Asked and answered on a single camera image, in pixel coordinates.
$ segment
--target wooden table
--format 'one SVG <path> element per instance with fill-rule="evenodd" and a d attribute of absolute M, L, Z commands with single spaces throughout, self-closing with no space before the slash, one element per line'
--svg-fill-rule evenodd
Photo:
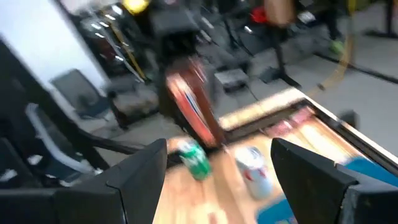
<path fill-rule="evenodd" d="M 285 93 L 288 93 L 285 99 L 289 102 L 306 97 L 295 89 Z M 275 101 L 272 97 L 264 101 L 269 103 L 267 107 L 269 111 L 275 111 L 276 108 L 280 108 L 281 103 L 287 102 L 283 100 Z M 236 116 L 236 114 L 229 114 L 221 120 L 226 122 L 225 120 L 230 119 L 232 115 Z M 353 157 L 363 156 L 317 118 L 312 118 L 291 133 L 280 137 L 342 164 Z M 175 143 L 180 139 L 171 139 L 169 148 L 175 148 Z M 383 153 L 388 154 L 394 160 L 397 159 L 376 143 L 371 142 L 368 138 L 366 139 Z M 269 178 L 274 183 L 274 189 L 265 200 L 256 201 L 251 198 L 236 167 L 233 157 L 234 151 L 245 146 L 257 147 L 266 158 Z M 270 147 L 271 139 L 259 133 L 248 136 L 240 142 L 230 144 L 226 151 L 221 151 L 210 158 L 213 173 L 201 182 L 195 181 L 185 166 L 169 169 L 165 177 L 154 223 L 256 223 L 258 210 L 273 205 L 283 197 L 282 189 L 272 166 Z"/>

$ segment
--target yellow cable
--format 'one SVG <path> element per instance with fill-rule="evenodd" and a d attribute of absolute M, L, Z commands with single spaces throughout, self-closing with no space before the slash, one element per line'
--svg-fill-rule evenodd
<path fill-rule="evenodd" d="M 124 40 L 123 40 L 123 37 L 122 37 L 122 35 L 120 34 L 120 32 L 119 32 L 117 29 L 114 28 L 112 22 L 109 22 L 109 24 L 110 24 L 110 26 L 111 26 L 111 29 L 112 29 L 113 32 L 115 33 L 116 37 L 118 38 L 119 42 L 121 43 L 123 49 L 127 52 L 127 55 L 129 56 L 130 61 L 132 62 L 132 64 L 134 65 L 134 67 L 136 68 L 136 70 L 137 70 L 139 76 L 140 76 L 142 79 L 144 79 L 144 80 L 147 79 L 146 76 L 145 76 L 145 74 L 144 74 L 144 72 L 142 71 L 141 67 L 138 65 L 136 58 L 132 55 L 132 53 L 129 51 L 129 49 L 123 44 L 123 43 L 124 43 Z"/>
<path fill-rule="evenodd" d="M 350 19 L 353 19 L 354 12 L 355 12 L 355 7 L 356 7 L 356 0 L 348 0 L 348 12 Z M 319 86 L 316 88 L 310 90 L 307 95 L 309 97 L 314 97 L 316 94 L 318 94 L 321 91 L 325 91 L 327 88 L 330 88 L 333 85 L 339 84 L 341 81 L 344 79 L 345 71 L 347 70 L 349 61 L 351 59 L 351 54 L 353 51 L 353 37 L 352 34 L 349 33 L 347 35 L 346 41 L 345 41 L 345 50 L 343 55 L 340 58 L 339 64 L 335 71 L 326 79 L 324 80 L 320 85 L 323 87 L 321 89 Z"/>

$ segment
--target floor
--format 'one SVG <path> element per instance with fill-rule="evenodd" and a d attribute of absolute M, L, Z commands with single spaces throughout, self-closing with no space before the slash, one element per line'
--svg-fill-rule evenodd
<path fill-rule="evenodd" d="M 398 42 L 362 35 L 366 29 L 383 27 L 383 14 L 382 5 L 376 4 L 355 16 L 355 63 L 398 78 L 398 65 L 395 63 L 398 59 Z M 346 23 L 347 21 L 344 19 L 340 21 L 342 32 L 346 30 Z M 327 36 L 323 28 L 317 29 L 320 36 Z M 304 49 L 325 51 L 322 42 L 313 45 L 312 41 L 305 40 L 305 37 L 298 41 L 304 46 L 307 44 L 307 47 L 303 47 Z M 292 41 L 289 41 L 283 45 L 287 62 L 286 68 L 288 74 L 302 85 L 302 91 L 307 92 L 317 83 L 326 79 L 335 70 L 336 64 L 314 56 L 311 52 L 298 54 L 293 44 Z M 257 54 L 252 60 L 252 69 L 249 72 L 251 77 L 249 86 L 254 96 L 249 91 L 233 95 L 220 92 L 215 113 L 221 115 L 234 111 L 255 102 L 256 98 L 261 99 L 287 88 L 288 85 L 282 81 L 266 85 L 256 78 L 256 75 L 270 65 L 275 65 L 272 51 Z M 344 110 L 355 110 L 360 117 L 359 130 L 398 156 L 398 147 L 396 147 L 395 141 L 398 133 L 396 131 L 396 127 L 398 127 L 398 119 L 396 119 L 397 95 L 398 86 L 364 73 L 348 70 L 339 85 L 317 95 L 315 100 L 335 114 Z M 176 125 L 157 115 L 134 125 L 130 131 L 122 133 L 115 140 L 148 144 L 158 138 L 169 138 L 181 133 Z M 108 156 L 108 154 L 105 157 L 112 164 L 123 158 L 114 157 L 111 154 Z"/>

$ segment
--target black chair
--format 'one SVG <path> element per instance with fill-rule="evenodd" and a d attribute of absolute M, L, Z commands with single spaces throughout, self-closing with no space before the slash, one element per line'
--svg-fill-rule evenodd
<path fill-rule="evenodd" d="M 105 119 L 111 111 L 109 101 L 77 69 L 72 69 L 53 80 L 51 84 L 74 107 L 81 119 Z"/>

